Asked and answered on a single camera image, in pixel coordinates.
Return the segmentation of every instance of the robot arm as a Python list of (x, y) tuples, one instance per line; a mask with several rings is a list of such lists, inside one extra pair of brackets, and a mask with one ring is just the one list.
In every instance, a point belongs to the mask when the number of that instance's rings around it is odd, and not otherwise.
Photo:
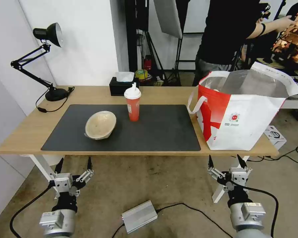
[(252, 169), (247, 167), (239, 155), (237, 158), (240, 168), (230, 168), (229, 171), (220, 172), (214, 167), (212, 158), (209, 156), (208, 173), (222, 184), (224, 191), (228, 193), (227, 205), (231, 210), (232, 226), (237, 231), (236, 238), (270, 237), (260, 231), (264, 228), (262, 219), (266, 214), (262, 204), (254, 203), (249, 199), (248, 190), (241, 187), (245, 186)]
[(94, 175), (90, 157), (87, 170), (82, 175), (60, 173), (62, 164), (63, 160), (55, 167), (55, 179), (52, 182), (57, 188), (55, 196), (55, 199), (58, 199), (57, 204), (51, 212), (43, 213), (39, 222), (45, 228), (44, 237), (65, 238), (74, 234), (77, 213), (76, 198), (80, 195), (80, 189)]

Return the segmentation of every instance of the lamp base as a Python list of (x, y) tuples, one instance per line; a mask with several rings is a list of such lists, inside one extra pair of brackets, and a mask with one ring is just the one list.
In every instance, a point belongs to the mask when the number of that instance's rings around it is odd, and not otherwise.
[(45, 94), (45, 98), (48, 101), (59, 101), (67, 97), (67, 91), (65, 89), (50, 88)]

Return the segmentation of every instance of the black desk lamp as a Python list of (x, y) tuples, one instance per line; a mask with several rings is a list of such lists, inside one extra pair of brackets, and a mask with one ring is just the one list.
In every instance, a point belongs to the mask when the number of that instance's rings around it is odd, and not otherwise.
[[(45, 98), (48, 101), (59, 101), (62, 100), (66, 97), (68, 97), (68, 92), (65, 89), (57, 89), (53, 86), (53, 83), (46, 81), (44, 79), (41, 79), (39, 77), (36, 77), (29, 71), (26, 71), (23, 66), (27, 65), (28, 63), (36, 60), (37, 58), (41, 57), (42, 55), (45, 55), (50, 51), (50, 44), (47, 43), (47, 40), (52, 42), (54, 45), (62, 47), (63, 43), (63, 38), (62, 38), (62, 31), (60, 28), (60, 25), (58, 23), (53, 23), (51, 24), (48, 28), (46, 29), (41, 29), (41, 28), (35, 28), (33, 30), (33, 35), (35, 38), (41, 40), (43, 45), (41, 45), (39, 48), (36, 50), (26, 54), (25, 56), (21, 57), (20, 59), (17, 59), (15, 61), (11, 62), (11, 66), (18, 71), (24, 73), (25, 75), (29, 76), (30, 78), (34, 79), (35, 81), (43, 84), (45, 87), (48, 88), (48, 92), (45, 94)], [(33, 58), (28, 58), (26, 57), (32, 55), (33, 53), (39, 51), (39, 50), (45, 50), (45, 52), (33, 57)]]

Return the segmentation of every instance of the red object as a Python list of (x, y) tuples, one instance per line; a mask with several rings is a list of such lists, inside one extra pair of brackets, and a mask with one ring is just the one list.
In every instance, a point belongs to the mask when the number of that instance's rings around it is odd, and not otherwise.
[(205, 101), (201, 106), (204, 125), (203, 135), (205, 140), (208, 141), (212, 135), (211, 127), (220, 128), (231, 95), (205, 88), (199, 84), (198, 99), (202, 96), (208, 99), (207, 102)]
[(149, 59), (149, 58), (146, 57), (143, 60), (143, 69), (145, 69), (145, 70), (151, 70), (151, 59)]
[(140, 98), (127, 99), (127, 108), (129, 113), (129, 119), (131, 121), (139, 120), (139, 102), (140, 102)]

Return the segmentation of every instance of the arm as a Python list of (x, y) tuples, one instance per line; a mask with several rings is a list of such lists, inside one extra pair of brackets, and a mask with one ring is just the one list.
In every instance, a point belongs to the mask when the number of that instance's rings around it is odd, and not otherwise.
[[(271, 31), (274, 31), (274, 30), (280, 32), (280, 31), (285, 30), (290, 25), (294, 25), (296, 22), (290, 20), (290, 18), (291, 18), (291, 16), (286, 16), (286, 17), (265, 23), (266, 29), (262, 33), (262, 35), (265, 35)], [(259, 36), (259, 34), (262, 32), (262, 30), (263, 30), (263, 25), (256, 23), (255, 30), (250, 34), (249, 37), (247, 37), (247, 39), (252, 39), (252, 38)]]

